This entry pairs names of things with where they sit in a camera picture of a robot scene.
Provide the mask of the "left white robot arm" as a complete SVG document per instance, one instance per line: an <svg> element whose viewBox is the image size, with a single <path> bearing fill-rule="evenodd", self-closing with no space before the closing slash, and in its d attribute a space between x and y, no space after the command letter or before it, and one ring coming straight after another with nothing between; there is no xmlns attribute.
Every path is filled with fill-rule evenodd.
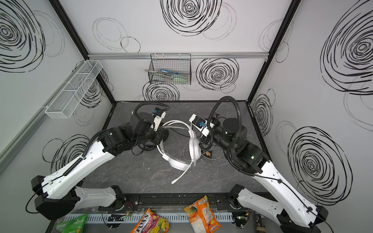
<svg viewBox="0 0 373 233"><path fill-rule="evenodd" d="M127 205L126 197L117 185L107 188L82 188L78 184L91 172L135 147L145 151L145 144L160 145L169 132L162 120L169 106L153 101L138 104L128 123L97 132L83 153L48 176L31 180L35 203L33 214L49 220L59 219L70 212L100 206L120 210Z"/></svg>

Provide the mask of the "white gaming headset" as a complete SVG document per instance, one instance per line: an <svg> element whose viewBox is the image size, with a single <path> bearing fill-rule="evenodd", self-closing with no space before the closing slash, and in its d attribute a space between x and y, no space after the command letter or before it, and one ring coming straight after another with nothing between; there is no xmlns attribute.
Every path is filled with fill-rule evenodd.
<svg viewBox="0 0 373 233"><path fill-rule="evenodd" d="M164 123L162 127L165 129L176 128L176 126L173 126L175 124L184 125L184 129L188 131L189 141L181 151L180 155L187 151L189 152L190 160L184 161L181 159L177 159L176 157L173 157L166 153L163 146L163 140L160 142L159 145L157 145L157 149L162 155L162 158L166 160L171 165L171 167L183 171L183 173L178 178L173 180L171 184L175 184L179 179L181 179L192 167L192 165L196 166L196 161L198 161L202 156L201 149L199 147L200 141L197 138L196 133L192 129L192 124L188 125L187 123L180 120L170 120Z"/></svg>

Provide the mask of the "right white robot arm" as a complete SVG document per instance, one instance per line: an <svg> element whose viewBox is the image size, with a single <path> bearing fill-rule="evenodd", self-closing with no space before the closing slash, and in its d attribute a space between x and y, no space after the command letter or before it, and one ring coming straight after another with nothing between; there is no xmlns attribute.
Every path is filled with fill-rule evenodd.
<svg viewBox="0 0 373 233"><path fill-rule="evenodd" d="M228 163L238 172L263 185L273 200L257 195L236 184L231 192L232 205L249 208L271 219L284 233L319 233L318 224L326 222L328 211L303 197L276 169L268 155L247 140L238 102L222 97L207 119L193 115L190 124L202 134L202 144L209 150L219 146Z"/></svg>

